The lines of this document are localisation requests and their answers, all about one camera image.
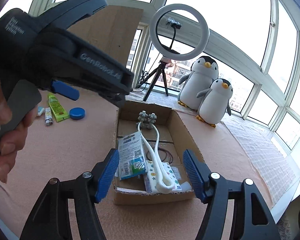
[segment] penguin wing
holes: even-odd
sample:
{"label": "penguin wing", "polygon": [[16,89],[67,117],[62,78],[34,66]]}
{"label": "penguin wing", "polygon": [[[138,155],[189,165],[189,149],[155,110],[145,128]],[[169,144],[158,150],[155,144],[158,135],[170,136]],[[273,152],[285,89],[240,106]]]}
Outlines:
{"label": "penguin wing", "polygon": [[212,91],[211,88],[207,88],[207,89],[205,89],[205,90],[202,90],[202,91],[200,91],[200,92],[197,94],[197,98],[201,98],[201,97],[206,98],[207,95],[208,95],[211,91]]}
{"label": "penguin wing", "polygon": [[181,85],[184,81],[186,81],[188,79],[188,77],[189,77],[189,74],[182,76],[179,79],[179,85]]}
{"label": "penguin wing", "polygon": [[230,106],[229,106],[229,100],[228,100],[228,104],[227,104],[227,113],[228,113],[229,115],[231,115],[231,108],[230,108]]}

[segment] green tube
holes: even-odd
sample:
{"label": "green tube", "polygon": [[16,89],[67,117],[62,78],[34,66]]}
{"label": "green tube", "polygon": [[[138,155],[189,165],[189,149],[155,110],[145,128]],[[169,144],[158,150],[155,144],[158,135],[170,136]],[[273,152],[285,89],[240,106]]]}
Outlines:
{"label": "green tube", "polygon": [[67,111],[60,105],[54,94],[48,94],[48,103],[57,122],[68,119],[70,116]]}

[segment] ring light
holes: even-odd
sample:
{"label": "ring light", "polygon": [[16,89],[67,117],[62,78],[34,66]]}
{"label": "ring light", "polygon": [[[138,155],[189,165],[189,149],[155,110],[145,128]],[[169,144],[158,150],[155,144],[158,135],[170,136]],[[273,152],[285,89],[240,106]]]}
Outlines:
{"label": "ring light", "polygon": [[[199,44],[193,51],[191,51],[187,54],[175,54],[170,51],[167,51],[161,45],[161,43],[156,35],[156,25],[157,25],[158,21],[167,12],[170,12],[173,10],[187,11],[187,12],[191,13],[194,17],[196,17],[197,20],[199,21],[199,25],[200,25],[200,29],[201,29],[201,38],[200,38]],[[169,4],[169,5],[161,7],[153,15],[153,17],[150,21],[149,32],[150,32],[150,38],[151,38],[152,44],[163,56],[173,59],[173,60],[179,60],[179,61],[189,60],[189,59],[192,59],[192,58],[195,58],[196,56],[198,56],[200,53],[203,52],[203,50],[207,46],[207,43],[209,40],[209,28],[208,28],[207,22],[204,19],[204,17],[196,9],[192,8],[191,6],[188,6],[185,4],[180,4],[180,3]]]}

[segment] tripod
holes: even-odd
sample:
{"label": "tripod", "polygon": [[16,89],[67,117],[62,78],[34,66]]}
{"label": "tripod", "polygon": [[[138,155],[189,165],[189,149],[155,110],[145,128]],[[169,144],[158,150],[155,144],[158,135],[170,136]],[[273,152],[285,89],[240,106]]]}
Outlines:
{"label": "tripod", "polygon": [[150,93],[151,93],[151,91],[152,91],[152,89],[153,89],[155,83],[157,82],[157,80],[158,80],[160,74],[162,74],[163,83],[164,83],[164,88],[165,88],[165,90],[166,90],[166,95],[167,95],[167,96],[169,95],[169,94],[168,94],[168,86],[167,86],[166,73],[164,72],[164,70],[165,70],[167,64],[168,64],[167,62],[164,62],[164,61],[160,60],[160,65],[159,65],[155,70],[153,70],[153,71],[152,71],[152,72],[151,72],[151,73],[143,80],[142,83],[140,83],[140,84],[138,84],[138,85],[136,86],[136,88],[140,88],[143,84],[146,84],[147,81],[148,81],[148,79],[151,78],[151,77],[155,74],[155,76],[154,76],[154,78],[153,78],[153,80],[152,80],[152,82],[151,82],[151,84],[150,84],[150,86],[149,86],[149,88],[148,88],[148,90],[147,90],[147,93],[146,93],[145,96],[143,97],[143,101],[147,101],[147,99],[148,99],[148,97],[149,97],[149,95],[150,95]]}

